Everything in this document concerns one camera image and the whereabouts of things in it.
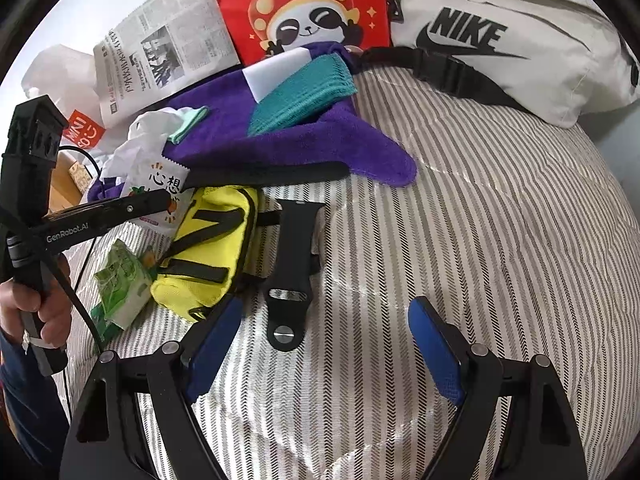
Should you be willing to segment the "dark blue sleeve forearm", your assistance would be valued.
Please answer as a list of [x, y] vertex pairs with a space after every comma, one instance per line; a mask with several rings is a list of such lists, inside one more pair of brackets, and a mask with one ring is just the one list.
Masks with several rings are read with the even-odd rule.
[[40, 373], [34, 352], [9, 342], [5, 333], [1, 351], [1, 382], [17, 441], [34, 465], [57, 476], [70, 424], [55, 382]]

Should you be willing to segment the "left hand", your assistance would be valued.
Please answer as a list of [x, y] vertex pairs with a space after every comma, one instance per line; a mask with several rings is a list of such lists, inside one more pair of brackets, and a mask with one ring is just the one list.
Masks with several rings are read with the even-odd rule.
[[11, 344], [23, 340], [22, 312], [35, 313], [43, 322], [40, 338], [46, 344], [54, 348], [66, 344], [72, 327], [72, 303], [57, 281], [52, 281], [45, 300], [25, 285], [6, 281], [1, 284], [0, 304], [1, 330]]

